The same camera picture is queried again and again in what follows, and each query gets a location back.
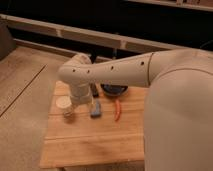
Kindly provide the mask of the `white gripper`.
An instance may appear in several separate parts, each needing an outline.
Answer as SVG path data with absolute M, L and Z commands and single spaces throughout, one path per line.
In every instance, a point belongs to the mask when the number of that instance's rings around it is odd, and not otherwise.
M 70 84 L 69 88 L 70 99 L 73 105 L 78 106 L 92 101 L 92 93 L 88 83 L 80 85 Z

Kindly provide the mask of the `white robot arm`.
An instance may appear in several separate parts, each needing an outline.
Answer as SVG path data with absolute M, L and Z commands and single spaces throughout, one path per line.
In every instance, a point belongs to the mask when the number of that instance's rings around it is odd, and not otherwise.
M 59 69 L 72 104 L 91 83 L 146 87 L 146 171 L 213 171 L 213 52 L 175 49 L 92 64 L 77 54 Z

